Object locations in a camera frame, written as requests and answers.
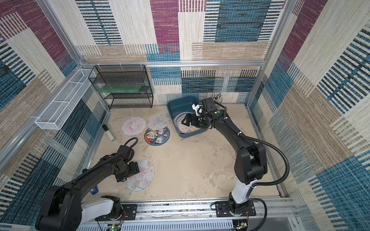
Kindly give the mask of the pink blossom coaster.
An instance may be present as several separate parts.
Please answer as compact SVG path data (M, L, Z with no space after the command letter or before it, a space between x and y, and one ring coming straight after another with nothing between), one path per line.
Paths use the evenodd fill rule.
M155 176L155 169L150 161L140 160L138 166L140 172L126 181L127 188L133 192L143 191L152 183Z

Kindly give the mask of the pink rabbit coaster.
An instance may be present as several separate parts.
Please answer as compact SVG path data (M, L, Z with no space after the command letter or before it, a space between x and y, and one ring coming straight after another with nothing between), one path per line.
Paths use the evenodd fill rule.
M234 148L233 148L233 147L230 147L230 148L229 148L229 152L230 152L230 155L233 157L233 159L234 159L234 160L236 160L236 158L237 158L237 153L236 153L236 151L234 150Z

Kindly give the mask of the cream cartoon coaster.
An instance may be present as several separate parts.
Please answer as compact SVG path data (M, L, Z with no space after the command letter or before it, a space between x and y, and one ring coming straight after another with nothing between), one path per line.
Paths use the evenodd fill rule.
M188 134L188 133L192 133L192 132L196 132L199 130L199 128L197 127L194 127L194 126L186 126L184 124L182 124L182 120L186 117L187 114L183 114L181 116L179 116L176 120L176 127L179 129L179 131L182 133L182 134Z

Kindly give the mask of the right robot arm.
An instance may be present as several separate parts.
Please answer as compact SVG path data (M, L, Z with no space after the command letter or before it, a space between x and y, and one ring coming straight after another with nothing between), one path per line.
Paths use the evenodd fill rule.
M241 216L252 207L249 201L257 183L267 174L266 148L261 143L244 138L242 131L233 123L227 113L227 108L216 103L212 98L197 101L192 104L192 112L182 120L186 126L200 129L215 128L230 143L236 152L234 171L237 177L236 185L229 195L228 206L230 214Z

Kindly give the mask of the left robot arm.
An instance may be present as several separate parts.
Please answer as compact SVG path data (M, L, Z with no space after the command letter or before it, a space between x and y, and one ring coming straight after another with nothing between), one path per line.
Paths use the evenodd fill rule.
M138 174L138 164L132 161L134 154L132 147L122 145L116 153L104 156L76 179L62 186L50 187L41 204L36 230L75 231L81 224L98 217L121 219L123 209L118 197L103 196L90 203L82 203L82 200L111 175L117 182L123 182Z

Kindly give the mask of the teal plastic storage box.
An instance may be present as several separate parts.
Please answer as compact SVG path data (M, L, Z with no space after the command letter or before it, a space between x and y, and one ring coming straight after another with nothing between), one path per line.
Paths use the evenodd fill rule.
M194 96L181 97L167 103L167 108L178 135L188 138L206 132L206 129L198 129L194 126L185 126L181 122L187 114L194 114L192 105L198 99Z

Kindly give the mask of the cup of colored pencils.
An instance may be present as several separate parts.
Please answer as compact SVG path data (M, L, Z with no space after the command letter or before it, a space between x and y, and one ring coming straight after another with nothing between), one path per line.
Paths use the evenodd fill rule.
M213 93L212 95L211 95L211 98L213 99L213 101L214 102L217 102L217 103L222 103L222 101L223 101L223 96L222 96L222 94L221 93L219 93L219 92L216 92L216 93Z

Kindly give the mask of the dark blue cartoon coaster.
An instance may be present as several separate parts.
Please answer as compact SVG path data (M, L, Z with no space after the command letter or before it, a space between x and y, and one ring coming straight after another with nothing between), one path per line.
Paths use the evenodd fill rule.
M170 131L167 127L161 130L147 129L144 134L145 141L152 146L165 144L170 138Z

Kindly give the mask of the pink kitty coaster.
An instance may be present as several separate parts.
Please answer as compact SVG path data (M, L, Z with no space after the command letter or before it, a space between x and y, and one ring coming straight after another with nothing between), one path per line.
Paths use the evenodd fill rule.
M141 117L132 117L126 120L122 126L122 132L127 135L134 137L141 134L146 128L146 121Z

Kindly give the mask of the blue handheld device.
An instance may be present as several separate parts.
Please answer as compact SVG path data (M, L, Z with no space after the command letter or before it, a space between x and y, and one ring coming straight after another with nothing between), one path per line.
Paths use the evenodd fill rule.
M90 194L96 195L99 192L98 186L95 186L90 190Z

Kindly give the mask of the white marker black cap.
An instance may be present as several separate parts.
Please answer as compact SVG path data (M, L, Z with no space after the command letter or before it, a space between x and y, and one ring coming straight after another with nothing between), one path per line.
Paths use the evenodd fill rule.
M106 135L109 137L109 139L111 141L115 141L116 139L114 138L114 136L112 135L112 133L110 132L109 128L107 127L106 124L102 125L102 128L103 130L105 131Z

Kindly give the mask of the white butterfly coaster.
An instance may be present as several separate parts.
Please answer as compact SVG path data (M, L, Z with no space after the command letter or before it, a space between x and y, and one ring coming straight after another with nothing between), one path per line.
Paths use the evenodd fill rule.
M148 128L151 130L161 130L169 125L171 118L168 114L155 113L148 118Z

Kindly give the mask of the green board on shelf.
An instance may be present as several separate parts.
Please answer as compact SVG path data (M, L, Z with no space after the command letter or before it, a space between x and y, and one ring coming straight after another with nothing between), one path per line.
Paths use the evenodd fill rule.
M111 84L98 89L99 93L138 93L142 85L140 84Z

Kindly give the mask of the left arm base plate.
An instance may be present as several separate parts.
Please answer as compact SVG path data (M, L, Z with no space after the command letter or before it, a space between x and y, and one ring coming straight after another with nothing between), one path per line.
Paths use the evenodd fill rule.
M136 219L138 204L123 204L120 207L118 213L111 212L108 215L97 217L95 221L130 221Z

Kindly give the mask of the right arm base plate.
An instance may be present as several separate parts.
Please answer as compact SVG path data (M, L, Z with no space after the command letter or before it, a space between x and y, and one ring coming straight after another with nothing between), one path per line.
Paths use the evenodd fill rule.
M235 204L232 201L216 201L211 204L211 209L216 211L217 217L246 217L256 216L254 203L251 200L243 204Z

